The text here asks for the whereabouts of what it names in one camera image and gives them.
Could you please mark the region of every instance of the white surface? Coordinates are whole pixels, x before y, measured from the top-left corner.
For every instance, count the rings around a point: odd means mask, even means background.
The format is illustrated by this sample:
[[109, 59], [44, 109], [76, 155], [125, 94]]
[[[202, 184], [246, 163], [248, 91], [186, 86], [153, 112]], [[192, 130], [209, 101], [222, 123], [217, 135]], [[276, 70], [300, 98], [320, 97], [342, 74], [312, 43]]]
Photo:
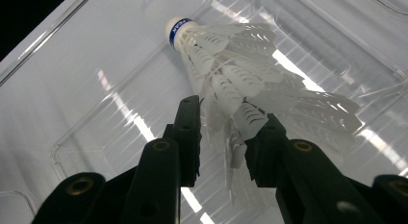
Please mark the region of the white surface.
[[[342, 172], [368, 185], [378, 174], [406, 176], [407, 70], [399, 67], [408, 51], [405, 17], [355, 0], [359, 11], [342, 22], [339, 12], [351, 7], [342, 2], [320, 2], [338, 11], [328, 13], [318, 0], [89, 0], [0, 87], [0, 191], [17, 191], [6, 200], [25, 204], [13, 209], [15, 220], [30, 213], [24, 197], [36, 210], [65, 176], [96, 171], [109, 179], [137, 164], [145, 142], [173, 121], [179, 101], [192, 95], [183, 62], [163, 37], [179, 14], [207, 25], [269, 23], [285, 67], [362, 108], [364, 126], [351, 141], [340, 138], [341, 149], [321, 146]], [[381, 22], [372, 19], [365, 20], [369, 29], [352, 26], [361, 21], [353, 17], [370, 12], [387, 21], [386, 30], [376, 30]], [[273, 190], [245, 178], [244, 163], [226, 168], [225, 156], [203, 141], [201, 177], [191, 188], [201, 209], [182, 197], [182, 223], [282, 222]], [[0, 210], [10, 207], [2, 201]]]

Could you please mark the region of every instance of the white shuttlecock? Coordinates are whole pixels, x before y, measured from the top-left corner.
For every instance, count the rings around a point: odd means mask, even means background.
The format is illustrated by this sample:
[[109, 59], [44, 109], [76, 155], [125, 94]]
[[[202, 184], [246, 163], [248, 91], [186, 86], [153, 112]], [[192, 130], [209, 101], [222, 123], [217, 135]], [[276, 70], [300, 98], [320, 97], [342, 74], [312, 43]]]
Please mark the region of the white shuttlecock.
[[[193, 91], [202, 100], [210, 135], [225, 132], [222, 127], [231, 127], [232, 121], [237, 130], [227, 129], [231, 132], [225, 140], [239, 139], [242, 145], [267, 123], [268, 113], [290, 117], [284, 123], [287, 129], [305, 129], [302, 134], [329, 145], [361, 126], [354, 115], [357, 104], [337, 94], [306, 90], [302, 77], [272, 57], [275, 33], [267, 24], [200, 26], [175, 17], [166, 25], [166, 37], [182, 56]], [[237, 149], [242, 156], [242, 148]]]

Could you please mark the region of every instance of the blue stripe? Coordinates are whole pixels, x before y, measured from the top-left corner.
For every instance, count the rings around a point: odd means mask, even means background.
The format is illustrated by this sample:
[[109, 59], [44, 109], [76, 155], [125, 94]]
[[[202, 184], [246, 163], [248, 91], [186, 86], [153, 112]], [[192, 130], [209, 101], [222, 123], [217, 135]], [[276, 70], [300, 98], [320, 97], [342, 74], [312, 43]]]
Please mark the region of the blue stripe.
[[174, 24], [173, 28], [171, 28], [170, 39], [169, 39], [171, 47], [174, 48], [174, 37], [176, 36], [177, 31], [181, 28], [182, 25], [186, 24], [189, 21], [191, 21], [191, 19], [183, 18], [177, 21], [177, 23]]

